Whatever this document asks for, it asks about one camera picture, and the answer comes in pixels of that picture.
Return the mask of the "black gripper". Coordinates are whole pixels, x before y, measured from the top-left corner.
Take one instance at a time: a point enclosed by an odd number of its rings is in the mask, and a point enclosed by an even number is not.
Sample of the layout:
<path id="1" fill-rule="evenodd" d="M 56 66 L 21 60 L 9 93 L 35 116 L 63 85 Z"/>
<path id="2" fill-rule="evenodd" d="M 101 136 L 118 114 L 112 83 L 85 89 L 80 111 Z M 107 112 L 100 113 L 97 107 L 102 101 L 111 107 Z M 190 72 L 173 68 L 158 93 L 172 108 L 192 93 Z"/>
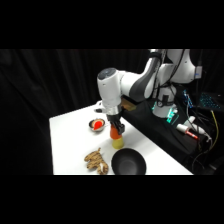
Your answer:
<path id="1" fill-rule="evenodd" d="M 121 116 L 119 114 L 116 115 L 108 115 L 107 119 L 110 122 L 111 130 L 118 128 L 118 134 L 121 135 L 125 131 L 125 125 L 120 121 Z"/>

